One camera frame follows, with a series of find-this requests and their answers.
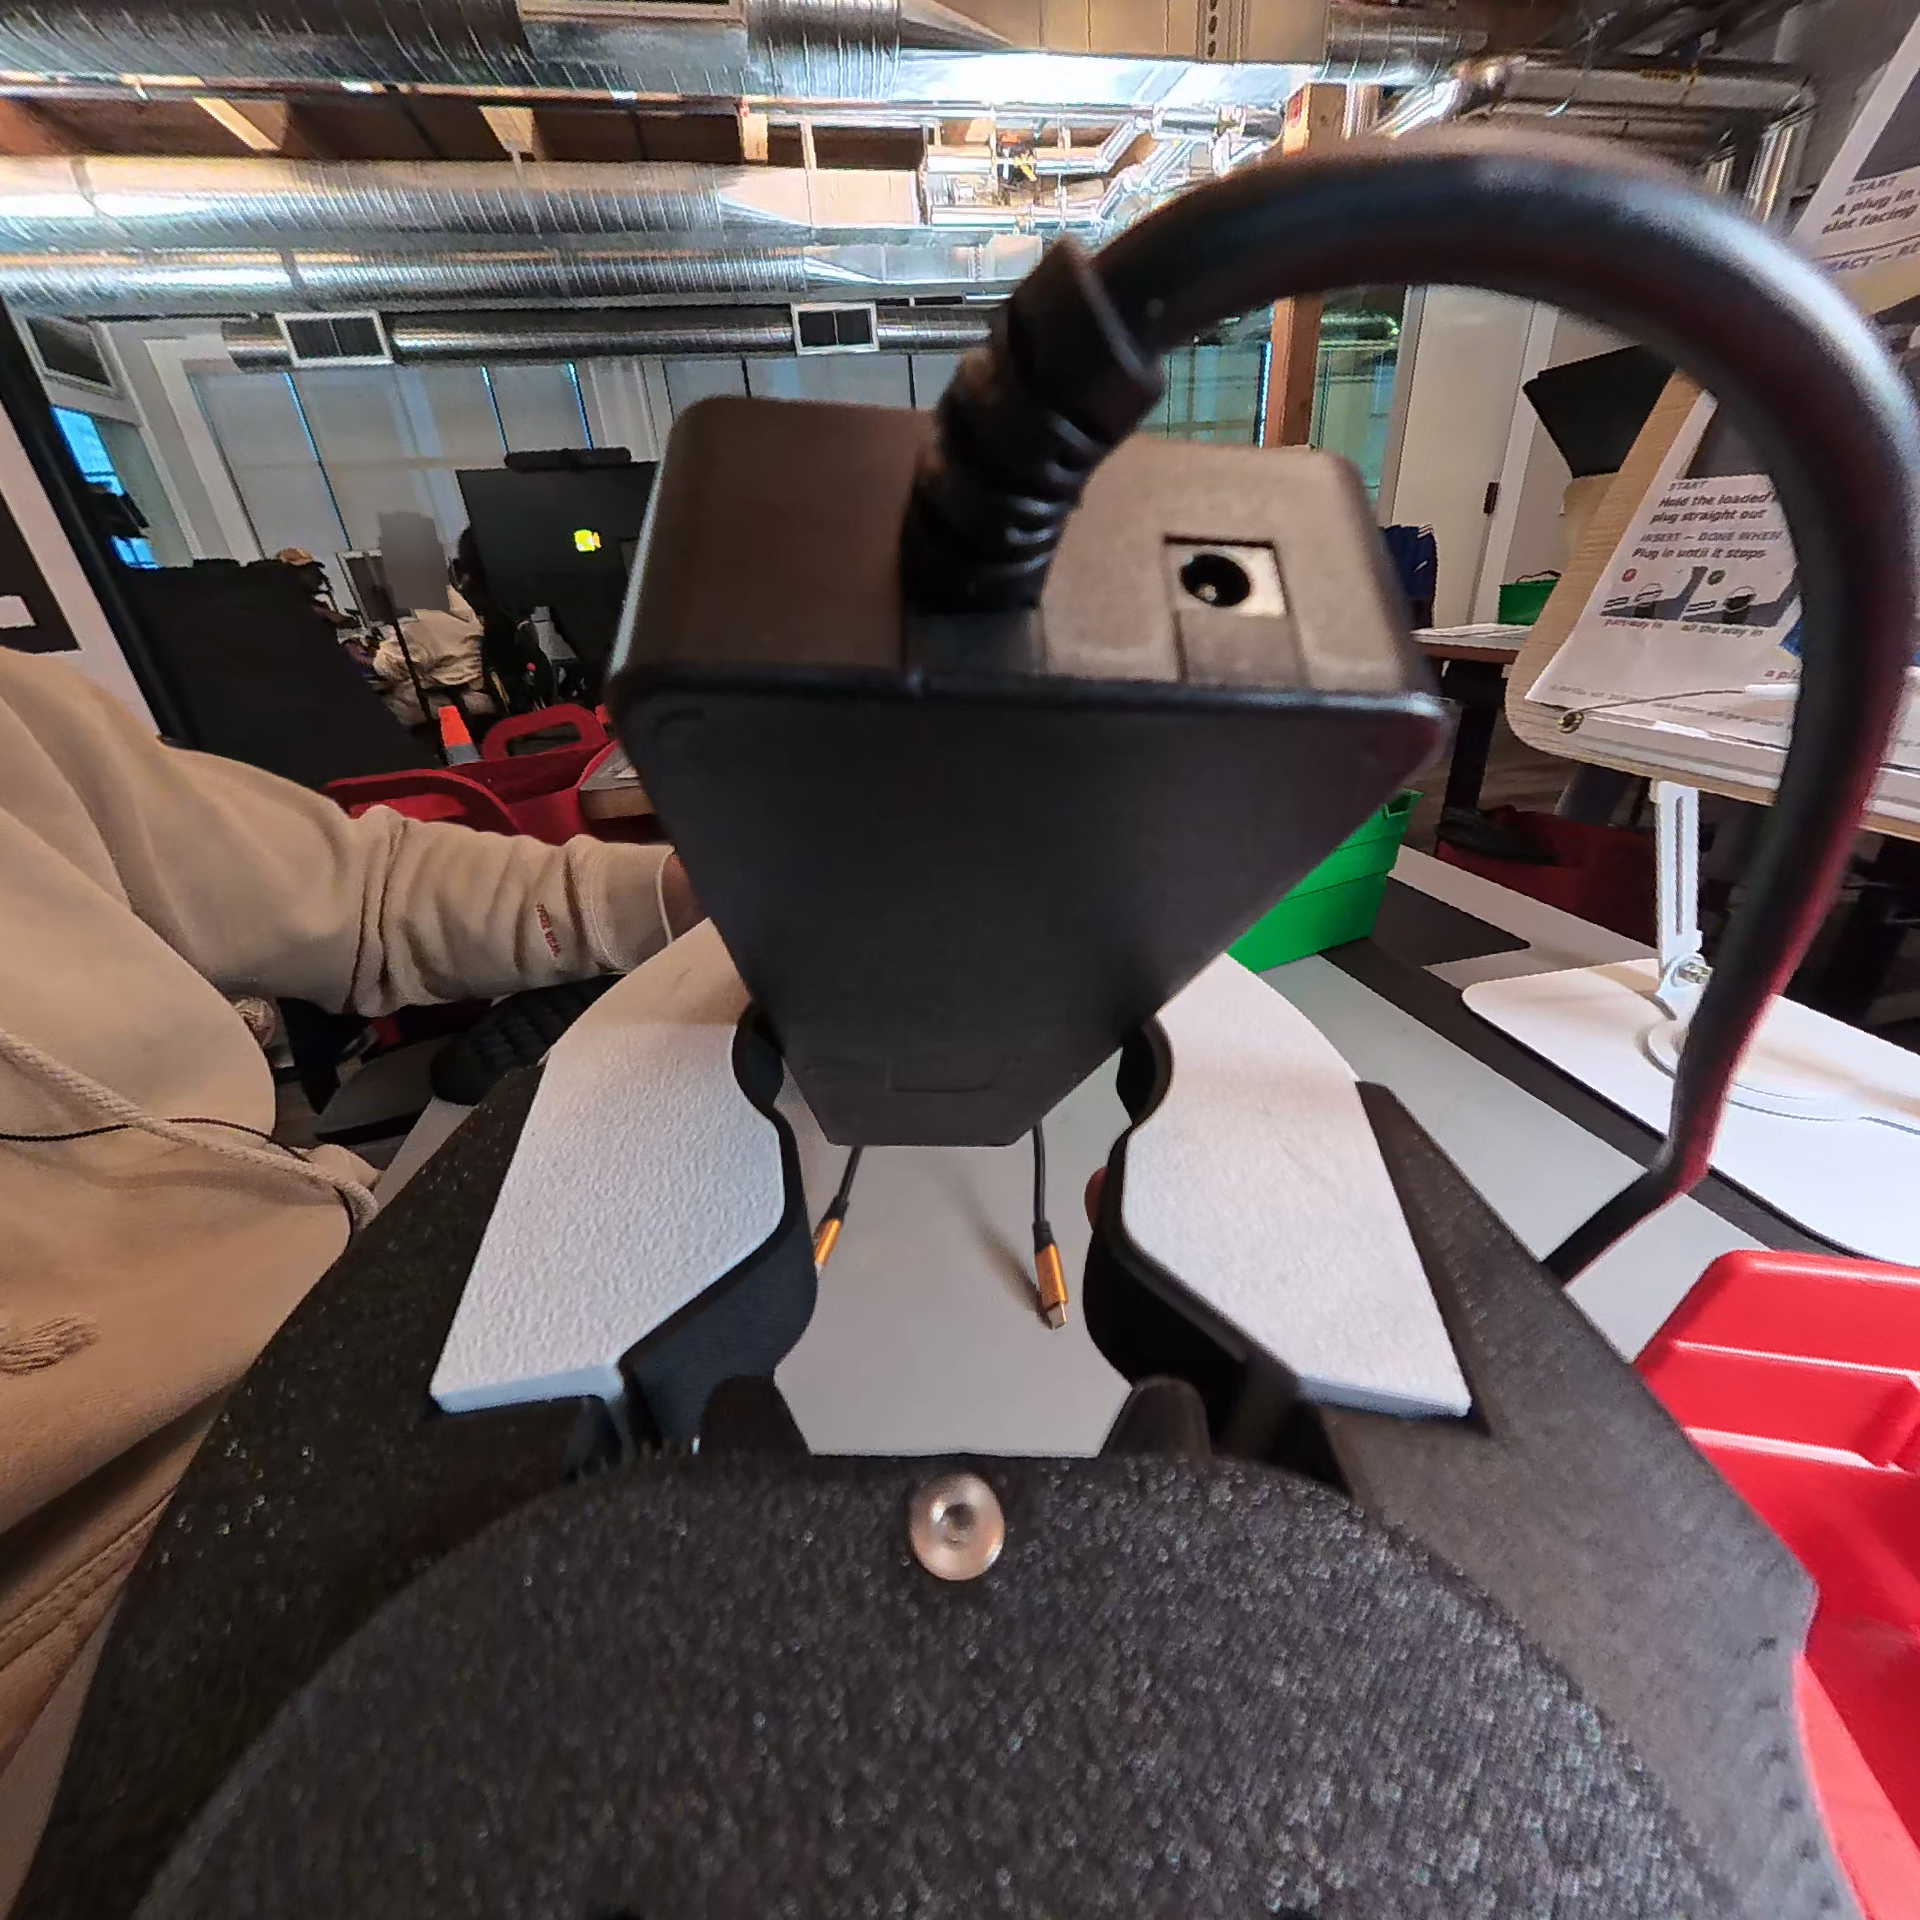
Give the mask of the person's torso beige hoodie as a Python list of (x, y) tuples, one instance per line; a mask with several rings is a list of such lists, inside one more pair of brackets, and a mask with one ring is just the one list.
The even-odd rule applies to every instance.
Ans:
[(4, 653), (7, 1791), (222, 1396), (373, 1211), (360, 1161), (271, 1137), (242, 1004), (275, 999), (183, 949), (164, 749)]

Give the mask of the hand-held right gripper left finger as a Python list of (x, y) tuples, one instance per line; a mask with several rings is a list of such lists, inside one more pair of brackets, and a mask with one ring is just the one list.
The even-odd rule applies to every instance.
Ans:
[(807, 1331), (818, 1268), (784, 1069), (714, 923), (548, 1052), (430, 1379), (443, 1412), (703, 1412)]

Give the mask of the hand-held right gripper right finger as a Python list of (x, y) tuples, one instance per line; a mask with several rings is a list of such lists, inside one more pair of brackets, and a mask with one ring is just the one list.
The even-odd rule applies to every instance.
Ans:
[(1083, 1317), (1130, 1382), (1461, 1420), (1472, 1392), (1359, 1084), (1230, 955), (1150, 1019), (1119, 1072)]

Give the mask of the person's left forearm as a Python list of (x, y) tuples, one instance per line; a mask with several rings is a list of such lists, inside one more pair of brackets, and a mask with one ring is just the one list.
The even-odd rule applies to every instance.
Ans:
[(351, 817), (229, 759), (160, 760), (186, 844), (183, 949), (231, 995), (386, 1014), (629, 974), (669, 947), (669, 847), (552, 847), (383, 807)]

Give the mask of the silver air duct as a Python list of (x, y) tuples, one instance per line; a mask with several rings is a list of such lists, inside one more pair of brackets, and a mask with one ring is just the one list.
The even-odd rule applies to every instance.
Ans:
[(4, 299), (204, 317), (645, 296), (990, 293), (1043, 232), (911, 172), (709, 161), (7, 158)]
[(870, 100), (1011, 43), (946, 4), (4, 3), (7, 79)]

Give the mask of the black wrist rest pad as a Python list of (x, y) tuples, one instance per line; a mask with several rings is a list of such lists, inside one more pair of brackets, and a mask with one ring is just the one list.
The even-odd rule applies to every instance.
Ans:
[(512, 1072), (535, 1067), (622, 974), (516, 992), (492, 1004), (435, 1053), (428, 1087), (451, 1107), (475, 1107)]

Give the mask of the black screen panel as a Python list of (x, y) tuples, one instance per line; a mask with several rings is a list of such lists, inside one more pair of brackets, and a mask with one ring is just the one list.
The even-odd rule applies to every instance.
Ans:
[(548, 447), (456, 472), (486, 611), (564, 704), (602, 704), (656, 470), (627, 447)]

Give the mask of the black usb hub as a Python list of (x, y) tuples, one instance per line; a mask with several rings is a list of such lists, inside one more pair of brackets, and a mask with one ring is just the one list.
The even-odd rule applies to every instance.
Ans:
[(1039, 603), (901, 590), (933, 416), (707, 397), (608, 709), (838, 1144), (1008, 1144), (1446, 731), (1355, 468), (1125, 440)]

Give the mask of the black white tag sign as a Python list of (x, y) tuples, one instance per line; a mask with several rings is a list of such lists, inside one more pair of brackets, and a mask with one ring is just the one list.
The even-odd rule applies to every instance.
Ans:
[(80, 641), (7, 502), (2, 502), (0, 536), (2, 645), (28, 655), (76, 655)]

